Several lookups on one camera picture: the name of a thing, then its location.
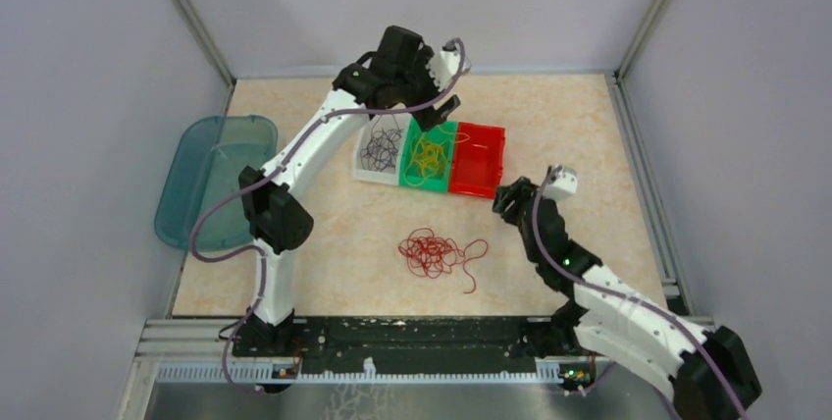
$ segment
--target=tangled red string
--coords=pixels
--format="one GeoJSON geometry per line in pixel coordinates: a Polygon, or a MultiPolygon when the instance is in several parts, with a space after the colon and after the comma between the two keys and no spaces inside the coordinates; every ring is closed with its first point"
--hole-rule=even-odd
{"type": "Polygon", "coordinates": [[[443,274],[449,275],[454,266],[461,266],[462,271],[474,284],[471,290],[465,291],[466,294],[477,290],[477,280],[465,265],[471,260],[484,257],[488,251],[489,243],[481,238],[460,249],[453,238],[436,236],[434,231],[427,227],[411,232],[410,236],[398,245],[398,252],[407,260],[407,269],[420,278],[435,280],[443,274]],[[482,243],[485,248],[482,253],[471,256],[468,250],[476,243],[482,243]]]}

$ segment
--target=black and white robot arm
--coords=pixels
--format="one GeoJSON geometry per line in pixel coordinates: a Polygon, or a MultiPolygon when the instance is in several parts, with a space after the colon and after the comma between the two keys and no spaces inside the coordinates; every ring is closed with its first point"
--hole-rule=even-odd
{"type": "Polygon", "coordinates": [[[264,290],[252,297],[255,309],[240,334],[254,347],[287,342],[282,339],[288,337],[293,313],[295,250],[314,224],[301,205],[309,185],[372,115],[389,114],[403,104],[423,131],[443,123],[459,105],[455,95],[444,97],[469,69],[461,42],[450,41],[435,52],[420,35],[388,27],[378,50],[340,72],[321,107],[286,148],[260,170],[243,170],[240,188],[256,187],[242,197],[245,217],[254,245],[266,255],[265,272],[258,271],[255,281],[264,290]],[[443,105],[434,108],[440,100],[443,105]],[[256,185],[270,176],[269,183],[256,185]]]}
{"type": "Polygon", "coordinates": [[[649,302],[571,239],[555,201],[576,187],[573,170],[549,167],[543,188],[520,178],[500,186],[494,198],[494,211],[517,226],[544,283],[569,298],[552,317],[561,344],[601,353],[627,368],[672,401],[684,420],[738,418],[734,400],[745,409],[760,395],[740,338],[725,327],[710,332],[649,302]]]}

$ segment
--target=wooden tabletop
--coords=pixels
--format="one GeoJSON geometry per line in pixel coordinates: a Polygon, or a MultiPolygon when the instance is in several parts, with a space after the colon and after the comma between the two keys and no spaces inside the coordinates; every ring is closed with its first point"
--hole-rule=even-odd
{"type": "MultiPolygon", "coordinates": [[[[230,116],[269,118],[285,145],[320,107],[330,79],[242,80],[230,116]]],[[[606,82],[600,75],[469,76],[451,115],[505,128],[502,182],[539,183],[551,163],[577,171],[578,193],[560,206],[570,235],[626,283],[665,305],[606,82]]],[[[292,282],[298,315],[551,315],[565,298],[539,279],[517,230],[488,199],[351,177],[355,137],[317,178],[302,204],[315,218],[292,282]],[[485,257],[430,280],[408,271],[399,243],[429,227],[460,246],[488,242],[485,257]]],[[[241,315],[253,294],[255,255],[218,264],[188,256],[174,315],[241,315]]]]}

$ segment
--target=tangled black string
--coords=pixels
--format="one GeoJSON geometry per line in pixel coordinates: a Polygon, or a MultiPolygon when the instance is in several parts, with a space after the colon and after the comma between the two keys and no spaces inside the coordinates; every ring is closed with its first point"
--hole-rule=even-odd
{"type": "Polygon", "coordinates": [[[364,170],[384,172],[395,169],[398,157],[398,145],[404,130],[398,125],[395,116],[392,117],[395,127],[376,130],[379,121],[370,128],[370,141],[361,149],[361,165],[364,170]]]}

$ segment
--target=gray wall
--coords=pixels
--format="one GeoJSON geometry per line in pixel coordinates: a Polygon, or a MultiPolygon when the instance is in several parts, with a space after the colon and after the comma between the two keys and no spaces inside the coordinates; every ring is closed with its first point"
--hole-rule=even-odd
{"type": "Polygon", "coordinates": [[[337,73],[406,26],[477,72],[616,67],[651,0],[191,0],[240,78],[337,73]]]}
{"type": "Polygon", "coordinates": [[[225,88],[169,0],[0,0],[0,417],[107,419],[182,253],[153,215],[225,88]]]}
{"type": "Polygon", "coordinates": [[[832,3],[673,0],[627,84],[698,306],[752,418],[832,417],[832,3]]]}

